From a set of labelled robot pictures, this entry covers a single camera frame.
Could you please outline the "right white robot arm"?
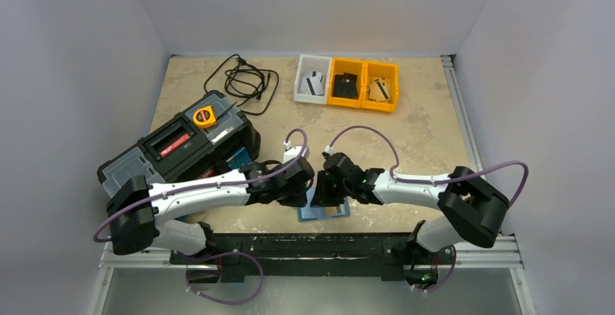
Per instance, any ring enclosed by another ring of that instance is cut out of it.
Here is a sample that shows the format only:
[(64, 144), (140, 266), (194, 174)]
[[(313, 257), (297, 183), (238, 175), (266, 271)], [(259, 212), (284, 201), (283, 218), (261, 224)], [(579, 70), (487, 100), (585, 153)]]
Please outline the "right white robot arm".
[(310, 204), (334, 207), (348, 198), (364, 205), (408, 204), (439, 210), (442, 216), (419, 224), (407, 243), (408, 255), (418, 262), (458, 242), (491, 248), (511, 206), (503, 193), (464, 166), (436, 176), (394, 176), (383, 168), (363, 170), (341, 152), (328, 155)]

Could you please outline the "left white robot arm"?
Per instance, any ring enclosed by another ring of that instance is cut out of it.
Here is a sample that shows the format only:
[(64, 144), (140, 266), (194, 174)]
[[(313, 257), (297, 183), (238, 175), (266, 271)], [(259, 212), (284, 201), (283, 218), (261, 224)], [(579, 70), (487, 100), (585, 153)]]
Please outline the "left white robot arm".
[(307, 203), (314, 176), (308, 160), (299, 156), (272, 169), (254, 162), (219, 176), (178, 183), (149, 184), (144, 176), (133, 177), (107, 204), (113, 252), (129, 255), (155, 246), (208, 263), (216, 254), (210, 227), (187, 224), (179, 217), (273, 202), (300, 208)]

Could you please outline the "blue card holder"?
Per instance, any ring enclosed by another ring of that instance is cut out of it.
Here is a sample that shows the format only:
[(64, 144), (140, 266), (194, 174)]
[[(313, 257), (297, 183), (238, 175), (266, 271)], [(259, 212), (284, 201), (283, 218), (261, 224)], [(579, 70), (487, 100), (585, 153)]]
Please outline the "blue card holder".
[[(298, 217), (299, 222), (320, 221), (320, 220), (334, 218), (334, 217), (327, 217), (324, 213), (323, 207), (310, 207), (310, 201), (315, 191), (314, 188), (315, 187), (311, 187), (306, 192), (307, 204), (297, 209), (297, 217)], [(350, 216), (350, 206), (349, 206), (348, 200), (345, 199), (341, 205), (343, 205), (344, 207), (346, 207), (346, 209), (348, 209), (349, 215), (345, 217), (349, 217)]]

